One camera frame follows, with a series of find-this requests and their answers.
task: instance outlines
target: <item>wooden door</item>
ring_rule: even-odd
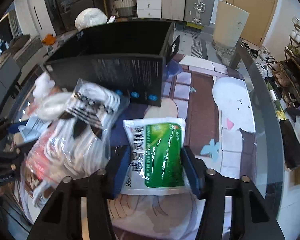
[[[226,2],[250,13],[241,37],[257,46],[261,45],[269,29],[276,0],[226,0]]]

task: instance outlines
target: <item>green and white medicine packet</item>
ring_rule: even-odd
[[[131,164],[121,193],[171,195],[187,192],[180,149],[186,120],[165,117],[123,121],[131,145]]]

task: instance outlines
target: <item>black box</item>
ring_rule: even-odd
[[[167,63],[178,52],[174,25],[163,20],[133,20],[98,25],[78,32],[44,64],[57,85],[72,91],[79,78],[131,101],[160,106]]]

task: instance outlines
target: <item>white cartoon character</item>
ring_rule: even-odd
[[[251,102],[243,80],[233,77],[219,78],[212,88],[212,95],[221,114],[226,118],[229,131],[242,129],[255,133]]]

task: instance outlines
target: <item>metal screw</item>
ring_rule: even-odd
[[[106,175],[106,174],[107,174],[106,169],[99,169],[99,170],[97,170],[97,175],[99,175],[99,176],[103,176],[103,175]]]
[[[250,182],[250,178],[248,176],[242,176],[241,180],[244,182]]]
[[[207,174],[209,175],[215,175],[216,174],[216,171],[214,169],[207,169]]]
[[[63,183],[69,183],[72,180],[72,178],[70,176],[66,176],[62,179]]]

